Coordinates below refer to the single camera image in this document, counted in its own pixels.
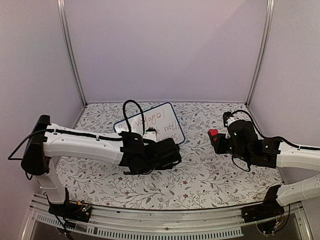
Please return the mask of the red whiteboard eraser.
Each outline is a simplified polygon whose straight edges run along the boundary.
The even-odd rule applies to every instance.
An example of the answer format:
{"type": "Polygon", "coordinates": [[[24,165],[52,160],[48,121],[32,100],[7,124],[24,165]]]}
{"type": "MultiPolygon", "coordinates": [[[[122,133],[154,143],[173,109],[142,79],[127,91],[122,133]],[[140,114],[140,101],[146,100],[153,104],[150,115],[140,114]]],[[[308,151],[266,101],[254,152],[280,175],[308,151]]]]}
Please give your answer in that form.
{"type": "Polygon", "coordinates": [[[216,135],[218,135],[218,134],[219,134],[219,132],[218,132],[217,129],[210,129],[210,130],[208,131],[208,135],[209,135],[210,137],[212,137],[212,138],[215,138],[216,135]]]}

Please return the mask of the blue framed whiteboard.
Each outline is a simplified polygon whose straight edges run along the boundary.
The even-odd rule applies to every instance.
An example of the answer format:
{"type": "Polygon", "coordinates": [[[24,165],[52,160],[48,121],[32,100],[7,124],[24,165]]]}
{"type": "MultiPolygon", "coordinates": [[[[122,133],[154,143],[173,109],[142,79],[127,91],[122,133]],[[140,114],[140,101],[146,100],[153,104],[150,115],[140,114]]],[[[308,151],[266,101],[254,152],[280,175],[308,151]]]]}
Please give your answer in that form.
{"type": "Polygon", "coordinates": [[[116,133],[127,132],[127,124],[130,124],[131,131],[140,135],[150,127],[155,128],[157,141],[172,138],[176,144],[180,145],[186,140],[173,105],[170,102],[153,106],[144,110],[143,113],[141,113],[141,109],[141,107],[138,108],[133,103],[128,103],[125,106],[127,119],[116,122],[113,125],[114,131],[116,133]]]}

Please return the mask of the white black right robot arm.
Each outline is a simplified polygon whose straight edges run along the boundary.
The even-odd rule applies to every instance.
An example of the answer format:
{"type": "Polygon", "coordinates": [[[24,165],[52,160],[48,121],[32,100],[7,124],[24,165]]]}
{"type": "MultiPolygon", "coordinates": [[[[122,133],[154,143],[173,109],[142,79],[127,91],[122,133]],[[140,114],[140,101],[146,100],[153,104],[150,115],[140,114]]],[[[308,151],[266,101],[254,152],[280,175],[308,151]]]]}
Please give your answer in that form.
{"type": "MultiPolygon", "coordinates": [[[[214,151],[218,155],[229,154],[251,166],[265,168],[299,168],[320,170],[320,149],[289,143],[282,137],[258,138],[252,122],[236,120],[225,123],[226,133],[209,129],[208,136],[214,151]]],[[[259,206],[262,218],[269,218],[278,210],[278,206],[319,197],[320,176],[287,185],[271,187],[265,195],[265,202],[259,206]]]]}

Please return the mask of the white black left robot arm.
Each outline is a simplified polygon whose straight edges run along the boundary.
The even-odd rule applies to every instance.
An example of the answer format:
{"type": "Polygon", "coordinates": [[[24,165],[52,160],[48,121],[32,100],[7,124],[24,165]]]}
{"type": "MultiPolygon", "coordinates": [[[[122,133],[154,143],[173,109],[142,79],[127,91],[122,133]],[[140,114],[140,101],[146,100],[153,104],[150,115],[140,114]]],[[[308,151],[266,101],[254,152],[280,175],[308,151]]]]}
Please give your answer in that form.
{"type": "Polygon", "coordinates": [[[180,148],[172,138],[158,141],[156,132],[97,133],[62,127],[41,115],[26,138],[22,169],[35,176],[50,203],[63,216],[74,213],[67,191],[56,173],[52,157],[74,157],[117,164],[128,175],[146,175],[154,170],[170,170],[182,161],[180,148]]]}

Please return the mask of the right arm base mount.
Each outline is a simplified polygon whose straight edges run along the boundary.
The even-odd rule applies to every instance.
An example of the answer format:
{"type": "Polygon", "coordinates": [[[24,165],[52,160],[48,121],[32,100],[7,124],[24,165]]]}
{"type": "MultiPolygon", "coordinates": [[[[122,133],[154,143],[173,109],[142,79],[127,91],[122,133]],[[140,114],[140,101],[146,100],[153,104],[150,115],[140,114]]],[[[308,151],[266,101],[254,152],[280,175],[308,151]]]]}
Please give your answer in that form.
{"type": "Polygon", "coordinates": [[[241,209],[241,217],[244,222],[251,223],[283,215],[285,213],[284,207],[276,200],[280,187],[280,185],[270,187],[262,203],[243,207],[241,209]]]}

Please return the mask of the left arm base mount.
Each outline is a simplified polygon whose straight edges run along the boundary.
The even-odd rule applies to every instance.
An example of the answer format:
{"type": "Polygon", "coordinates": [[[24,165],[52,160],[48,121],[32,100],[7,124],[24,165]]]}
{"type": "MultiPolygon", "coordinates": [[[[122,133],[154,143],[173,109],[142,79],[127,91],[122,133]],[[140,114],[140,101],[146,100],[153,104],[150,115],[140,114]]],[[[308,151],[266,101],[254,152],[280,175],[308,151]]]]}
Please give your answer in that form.
{"type": "Polygon", "coordinates": [[[47,197],[47,200],[49,203],[48,212],[57,217],[88,223],[92,215],[92,203],[84,200],[71,202],[66,187],[64,188],[64,201],[62,203],[53,203],[49,200],[49,197],[47,197]]]}

